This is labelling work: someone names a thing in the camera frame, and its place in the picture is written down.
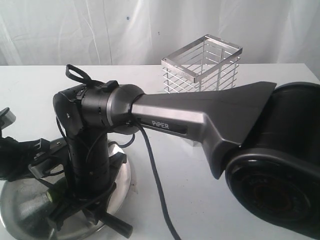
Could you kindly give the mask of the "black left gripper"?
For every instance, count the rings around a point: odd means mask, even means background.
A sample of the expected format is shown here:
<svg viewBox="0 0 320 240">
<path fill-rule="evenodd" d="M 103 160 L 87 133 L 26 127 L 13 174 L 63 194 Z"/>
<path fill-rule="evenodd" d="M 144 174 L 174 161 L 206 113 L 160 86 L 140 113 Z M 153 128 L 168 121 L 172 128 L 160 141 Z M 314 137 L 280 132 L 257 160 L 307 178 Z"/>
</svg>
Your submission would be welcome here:
<svg viewBox="0 0 320 240">
<path fill-rule="evenodd" d="M 51 142 L 44 138 L 19 142 L 12 137 L 0 138 L 0 179 L 14 182 L 34 178 L 28 165 L 39 153 L 50 150 Z"/>
</svg>

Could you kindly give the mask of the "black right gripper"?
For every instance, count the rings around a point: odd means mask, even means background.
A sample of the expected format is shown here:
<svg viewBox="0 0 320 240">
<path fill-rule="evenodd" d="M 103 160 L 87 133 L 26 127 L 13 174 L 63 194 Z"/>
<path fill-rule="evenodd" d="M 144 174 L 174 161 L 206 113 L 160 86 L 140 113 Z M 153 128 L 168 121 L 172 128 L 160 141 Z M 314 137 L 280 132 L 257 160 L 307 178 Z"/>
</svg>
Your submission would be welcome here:
<svg viewBox="0 0 320 240">
<path fill-rule="evenodd" d="M 95 196 L 87 199 L 64 196 L 47 217 L 49 225 L 61 227 L 66 219 L 82 212 L 92 225 L 102 222 L 109 227 L 117 226 L 118 218 L 107 212 L 113 190 L 106 189 L 110 186 L 110 172 L 118 172 L 122 164 L 127 163 L 127 155 L 117 152 L 109 157 L 106 132 L 81 132 L 78 135 L 68 132 L 67 142 L 74 191 L 77 195 Z"/>
</svg>

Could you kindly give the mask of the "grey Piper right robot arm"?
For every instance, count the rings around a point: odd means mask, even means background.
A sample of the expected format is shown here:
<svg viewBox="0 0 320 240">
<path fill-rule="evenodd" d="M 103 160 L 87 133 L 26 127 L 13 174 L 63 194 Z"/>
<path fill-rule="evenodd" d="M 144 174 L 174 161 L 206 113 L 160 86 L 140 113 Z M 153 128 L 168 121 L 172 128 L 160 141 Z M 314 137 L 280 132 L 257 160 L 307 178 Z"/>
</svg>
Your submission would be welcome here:
<svg viewBox="0 0 320 240">
<path fill-rule="evenodd" d="M 66 177 L 95 199 L 113 186 L 107 134 L 146 128 L 199 142 L 212 175 L 258 218 L 320 237 L 320 86 L 256 82 L 220 91 L 145 94 L 94 81 L 56 93 L 66 132 Z"/>
</svg>

